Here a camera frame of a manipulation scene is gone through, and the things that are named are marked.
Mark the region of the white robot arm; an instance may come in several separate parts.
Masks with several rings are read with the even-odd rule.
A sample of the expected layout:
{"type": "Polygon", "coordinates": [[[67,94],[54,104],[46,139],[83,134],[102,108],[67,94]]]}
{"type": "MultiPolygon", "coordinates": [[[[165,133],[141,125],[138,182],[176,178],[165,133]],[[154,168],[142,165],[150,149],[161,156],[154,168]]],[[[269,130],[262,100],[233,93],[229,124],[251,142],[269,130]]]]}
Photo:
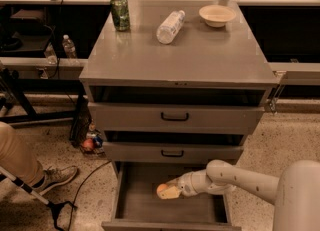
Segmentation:
{"type": "Polygon", "coordinates": [[[157,188],[159,198],[224,194],[241,188],[274,206],[272,231],[320,231],[320,163],[299,160],[278,177],[213,160],[157,188]]]}

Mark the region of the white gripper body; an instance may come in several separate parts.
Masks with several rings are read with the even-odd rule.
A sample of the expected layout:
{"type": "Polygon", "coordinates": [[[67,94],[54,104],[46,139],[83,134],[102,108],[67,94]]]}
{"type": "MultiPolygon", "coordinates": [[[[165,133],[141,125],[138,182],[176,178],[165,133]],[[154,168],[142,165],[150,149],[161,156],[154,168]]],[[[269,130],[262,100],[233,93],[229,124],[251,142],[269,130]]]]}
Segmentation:
{"type": "Polygon", "coordinates": [[[177,187],[185,197],[202,193],[204,187],[204,174],[202,171],[188,172],[177,179],[177,187]]]}

